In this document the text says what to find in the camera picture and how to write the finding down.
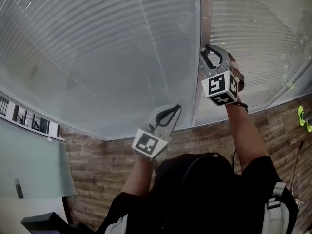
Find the black strap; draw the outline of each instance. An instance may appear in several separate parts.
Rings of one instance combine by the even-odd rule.
[[[246,111],[247,111],[247,113],[248,113],[248,106],[247,106],[247,104],[245,104],[245,103],[242,103],[242,102],[234,102],[233,104],[235,104],[235,105],[237,105],[237,106],[241,106],[241,107],[243,107],[243,108],[245,108],[246,109]]]
[[[162,112],[160,112],[158,115],[156,115],[156,127],[157,127],[157,126],[161,126],[161,127],[166,127],[166,126],[168,126],[168,125],[170,124],[171,120],[173,119],[173,117],[176,115],[177,111],[178,111],[180,108],[181,108],[181,106],[180,106],[180,105],[177,105],[177,106],[175,106],[175,107],[173,107],[173,108],[169,108],[169,109],[167,109],[167,110],[165,110],[165,111],[162,111]],[[170,118],[168,119],[167,123],[162,124],[161,121],[162,121],[165,117],[167,117],[169,114],[171,114],[171,113],[172,113],[172,115],[171,115]]]
[[[174,210],[175,210],[175,208],[176,208],[176,205],[177,205],[178,202],[179,202],[179,198],[180,198],[180,195],[181,195],[181,191],[182,191],[184,182],[185,182],[185,180],[186,180],[186,177],[187,177],[187,175],[189,174],[190,169],[191,169],[191,168],[195,165],[195,163],[198,162],[200,159],[201,159],[201,158],[197,158],[196,160],[194,160],[194,161],[190,164],[190,166],[188,167],[188,169],[186,170],[186,172],[185,172],[185,174],[184,174],[184,176],[183,176],[183,179],[182,179],[182,181],[181,181],[180,188],[179,188],[179,191],[178,191],[177,196],[176,196],[176,199],[175,199],[175,203],[173,204],[173,206],[171,207],[169,213],[167,214],[167,217],[166,217],[166,219],[165,219],[165,221],[164,221],[164,223],[163,223],[163,225],[162,225],[162,227],[161,227],[162,230],[165,230],[165,228],[167,227],[167,225],[168,225],[168,223],[169,223],[169,220],[170,220],[170,218],[171,218],[171,216],[172,216],[172,214],[173,214],[173,212],[174,212]]]
[[[233,172],[234,172],[234,161],[235,161],[235,154],[236,154],[236,149],[233,153],[233,156],[232,156],[232,169],[233,169]]]

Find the black t-shirt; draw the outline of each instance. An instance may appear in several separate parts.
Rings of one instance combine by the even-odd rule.
[[[128,215],[127,234],[261,233],[264,206],[280,178],[270,157],[252,161],[237,175],[222,156],[181,155],[164,161],[154,186],[140,198],[117,196],[97,233]],[[290,234],[298,207],[285,188]]]

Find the yellow object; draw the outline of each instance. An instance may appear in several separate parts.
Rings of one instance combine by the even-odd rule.
[[[312,125],[310,125],[308,121],[306,121],[306,124],[307,124],[307,130],[310,133],[312,131]]]
[[[306,123],[306,121],[303,119],[303,107],[302,106],[300,106],[298,108],[298,115],[299,115],[299,124],[300,124],[300,126],[303,127],[304,123]]]

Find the metal pole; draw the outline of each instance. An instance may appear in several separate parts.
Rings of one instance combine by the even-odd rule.
[[[0,114],[3,115],[3,113],[2,113],[2,106],[4,105],[4,101],[2,99],[3,99],[3,97],[0,98]]]
[[[4,109],[4,116],[6,116],[6,109],[8,107],[9,100],[5,99],[5,109]]]
[[[40,118],[40,123],[39,123],[39,132],[41,132],[41,124],[42,124],[42,118]]]
[[[23,125],[24,126],[25,126],[26,116],[27,116],[27,110],[25,110],[25,114],[23,116]]]
[[[59,133],[60,133],[60,125],[58,125],[58,134],[57,134],[57,137],[59,137]]]
[[[18,114],[19,114],[19,106],[15,105],[12,120],[17,121],[18,120]]]
[[[211,17],[212,17],[212,0],[200,0],[201,8],[201,36],[200,36],[200,51],[210,43]],[[202,85],[201,81],[205,78],[204,71],[198,67],[197,71],[197,88],[195,93],[195,101],[193,107],[192,126],[196,125],[196,119],[201,99]]]
[[[33,114],[33,119],[31,121],[31,127],[30,128],[34,128],[34,122],[35,122],[35,114]]]
[[[50,128],[50,121],[48,120],[48,124],[47,124],[47,132],[46,132],[46,134],[49,134],[49,128]]]

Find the wall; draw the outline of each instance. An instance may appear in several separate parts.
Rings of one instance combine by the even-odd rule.
[[[0,118],[0,196],[17,198],[19,179],[24,198],[75,195],[65,142]]]
[[[55,212],[67,222],[62,198],[13,199],[0,198],[0,233],[29,234],[20,223],[24,217]]]

